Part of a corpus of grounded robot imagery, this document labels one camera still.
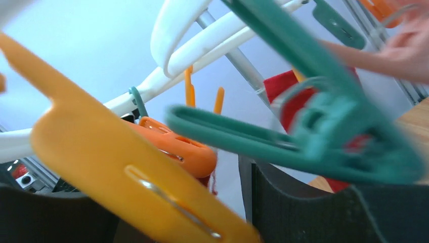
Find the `red christmas sock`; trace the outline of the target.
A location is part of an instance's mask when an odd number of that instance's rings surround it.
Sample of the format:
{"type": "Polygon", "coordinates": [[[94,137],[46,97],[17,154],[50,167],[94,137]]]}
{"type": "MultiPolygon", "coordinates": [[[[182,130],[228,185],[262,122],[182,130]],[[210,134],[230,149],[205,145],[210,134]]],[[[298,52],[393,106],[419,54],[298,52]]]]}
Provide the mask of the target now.
{"type": "MultiPolygon", "coordinates": [[[[264,80],[264,86],[267,93],[267,97],[270,103],[277,98],[281,93],[288,90],[292,86],[298,83],[298,79],[292,70],[273,76],[264,80]]],[[[294,119],[297,117],[297,113],[304,108],[305,104],[316,94],[317,90],[313,88],[307,88],[302,90],[299,94],[295,95],[282,110],[280,115],[280,123],[284,130],[289,133],[294,119]]],[[[360,149],[363,146],[364,140],[368,139],[367,135],[361,135],[356,137],[347,146],[348,149],[360,149]]],[[[350,184],[343,181],[338,181],[330,178],[324,178],[329,185],[333,193],[337,193],[341,190],[346,189],[350,184]]]]}

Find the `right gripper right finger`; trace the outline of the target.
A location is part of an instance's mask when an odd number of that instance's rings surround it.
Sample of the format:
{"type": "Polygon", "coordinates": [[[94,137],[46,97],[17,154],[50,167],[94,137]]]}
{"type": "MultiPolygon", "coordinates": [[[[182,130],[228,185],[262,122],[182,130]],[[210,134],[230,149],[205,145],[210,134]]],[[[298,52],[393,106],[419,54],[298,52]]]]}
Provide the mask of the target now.
{"type": "Polygon", "coordinates": [[[239,156],[245,215],[264,242],[428,242],[428,187],[351,185],[329,193],[239,156]]]}

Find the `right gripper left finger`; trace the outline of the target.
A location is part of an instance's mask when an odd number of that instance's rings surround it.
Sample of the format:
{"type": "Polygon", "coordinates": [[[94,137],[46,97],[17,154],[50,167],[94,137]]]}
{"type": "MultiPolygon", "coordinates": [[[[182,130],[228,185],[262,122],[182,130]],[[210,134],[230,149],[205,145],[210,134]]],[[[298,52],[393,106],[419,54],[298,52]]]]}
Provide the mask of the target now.
{"type": "Polygon", "coordinates": [[[1,242],[152,242],[80,192],[36,194],[1,184],[1,242]]]}

